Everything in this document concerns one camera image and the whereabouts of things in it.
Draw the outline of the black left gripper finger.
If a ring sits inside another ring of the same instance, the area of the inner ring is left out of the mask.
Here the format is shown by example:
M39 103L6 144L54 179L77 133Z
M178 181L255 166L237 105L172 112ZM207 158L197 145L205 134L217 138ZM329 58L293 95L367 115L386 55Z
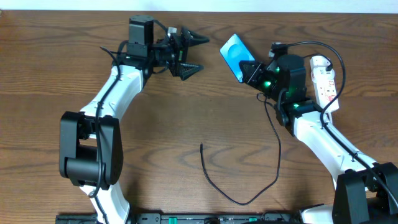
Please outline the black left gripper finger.
M176 76L179 77L182 81L190 78L197 72L200 72L204 69L203 65L197 65L192 63L180 63L177 66Z
M205 44L210 41L210 39L204 35L197 34L196 32L189 30L186 27L182 27L182 37L184 42L189 46L193 47L200 44Z

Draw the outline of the blue smartphone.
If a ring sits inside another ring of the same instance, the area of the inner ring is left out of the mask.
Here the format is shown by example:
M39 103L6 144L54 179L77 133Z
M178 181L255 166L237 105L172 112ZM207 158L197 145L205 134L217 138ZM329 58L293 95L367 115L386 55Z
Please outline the blue smartphone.
M228 67L236 77L237 81L243 82L243 73L239 67L240 61L255 61L254 57L239 38L238 34L233 34L227 42L220 48L220 54L224 58Z

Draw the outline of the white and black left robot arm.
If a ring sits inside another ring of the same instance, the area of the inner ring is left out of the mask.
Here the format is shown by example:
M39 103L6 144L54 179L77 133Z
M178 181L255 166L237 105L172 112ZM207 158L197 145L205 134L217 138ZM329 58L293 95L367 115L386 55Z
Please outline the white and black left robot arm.
M130 203L124 198L119 177L123 168L120 122L132 100L144 88L155 67L186 80L203 70L187 63L188 48L209 38L187 28L165 30L154 40L153 30L132 31L113 59L111 74L94 99L79 112L60 119L59 172L90 198L96 223L133 223Z

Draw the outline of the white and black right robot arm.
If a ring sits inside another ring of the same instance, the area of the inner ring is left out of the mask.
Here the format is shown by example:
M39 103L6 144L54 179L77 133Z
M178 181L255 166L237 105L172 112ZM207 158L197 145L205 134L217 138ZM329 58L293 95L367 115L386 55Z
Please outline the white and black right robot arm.
M332 205L299 211L303 223L397 223L397 167L380 164L346 139L332 124L338 109L335 72L330 59L310 57L315 100L305 96L303 58L276 55L269 65L252 60L239 63L240 81L275 101L278 122L303 142L331 174Z

